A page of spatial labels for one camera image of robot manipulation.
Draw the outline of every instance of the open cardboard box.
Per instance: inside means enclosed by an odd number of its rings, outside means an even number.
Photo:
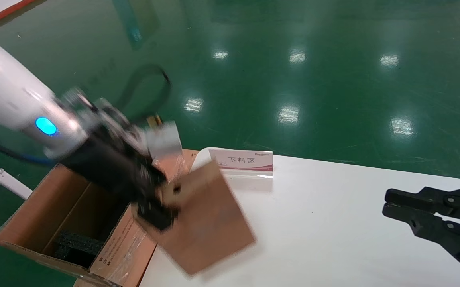
[[[197,153],[184,150],[186,170]],[[172,176],[179,172],[175,164],[166,160],[160,168]],[[62,230],[105,242],[93,262],[76,265],[53,257]],[[133,220],[130,207],[61,165],[0,227],[0,245],[80,278],[75,284],[79,287],[138,286],[156,246]]]

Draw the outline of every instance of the cardboard sheet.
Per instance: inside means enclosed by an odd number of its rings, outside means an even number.
[[[162,186],[164,205],[179,209],[172,227],[159,232],[137,216],[136,221],[170,257],[193,275],[254,243],[254,236],[216,162]]]

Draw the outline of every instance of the red stripe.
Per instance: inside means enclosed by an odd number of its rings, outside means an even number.
[[[1,11],[0,12],[0,20],[2,20],[6,16],[14,13],[15,11],[23,8],[24,6],[30,4],[33,1],[35,1],[35,0],[22,0],[21,2],[17,2],[14,5],[12,5],[11,7],[8,7],[7,9]]]

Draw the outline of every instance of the robotic arm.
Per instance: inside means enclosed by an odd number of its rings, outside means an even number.
[[[139,205],[159,230],[175,212],[155,197],[166,178],[153,158],[181,152],[175,123],[143,130],[106,100],[89,102],[73,89],[60,100],[0,47],[0,124],[44,145],[44,154],[86,179]]]

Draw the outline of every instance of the box flap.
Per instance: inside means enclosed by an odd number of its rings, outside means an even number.
[[[79,199],[88,181],[57,165],[0,228],[4,242],[41,252]]]
[[[146,269],[155,242],[133,219],[130,208],[90,267],[90,272],[123,286],[136,286]]]

